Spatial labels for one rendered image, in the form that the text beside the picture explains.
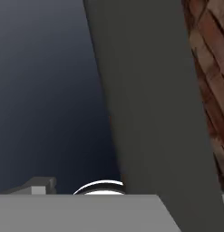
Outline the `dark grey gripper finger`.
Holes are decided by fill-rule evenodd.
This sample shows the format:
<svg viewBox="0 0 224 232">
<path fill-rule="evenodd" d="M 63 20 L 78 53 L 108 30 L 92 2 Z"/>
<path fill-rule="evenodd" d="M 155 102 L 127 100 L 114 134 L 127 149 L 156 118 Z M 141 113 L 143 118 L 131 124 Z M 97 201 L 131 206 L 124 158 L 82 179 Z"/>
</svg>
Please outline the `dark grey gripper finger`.
<svg viewBox="0 0 224 232">
<path fill-rule="evenodd" d="M 2 194 L 14 195 L 52 195 L 56 193 L 55 177 L 33 177 L 25 184 L 3 191 Z"/>
</svg>

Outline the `white round plate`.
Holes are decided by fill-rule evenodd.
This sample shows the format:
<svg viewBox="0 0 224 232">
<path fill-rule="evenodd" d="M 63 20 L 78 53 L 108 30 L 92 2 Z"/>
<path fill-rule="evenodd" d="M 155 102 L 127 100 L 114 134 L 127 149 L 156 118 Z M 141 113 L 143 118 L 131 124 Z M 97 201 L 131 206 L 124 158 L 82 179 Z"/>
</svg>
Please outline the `white round plate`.
<svg viewBox="0 0 224 232">
<path fill-rule="evenodd" d="M 96 180 L 78 188 L 74 195 L 124 195 L 123 184 L 118 180 Z"/>
</svg>

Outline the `dark grey cabinet panel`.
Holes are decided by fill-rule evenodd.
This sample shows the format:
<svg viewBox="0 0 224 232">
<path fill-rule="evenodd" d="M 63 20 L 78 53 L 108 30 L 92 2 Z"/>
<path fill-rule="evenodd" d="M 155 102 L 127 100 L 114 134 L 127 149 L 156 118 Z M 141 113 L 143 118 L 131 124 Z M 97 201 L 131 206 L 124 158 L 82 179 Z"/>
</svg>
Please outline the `dark grey cabinet panel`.
<svg viewBox="0 0 224 232">
<path fill-rule="evenodd" d="M 181 232 L 224 232 L 224 203 L 183 19 L 164 2 L 83 0 L 122 180 L 158 195 Z"/>
</svg>

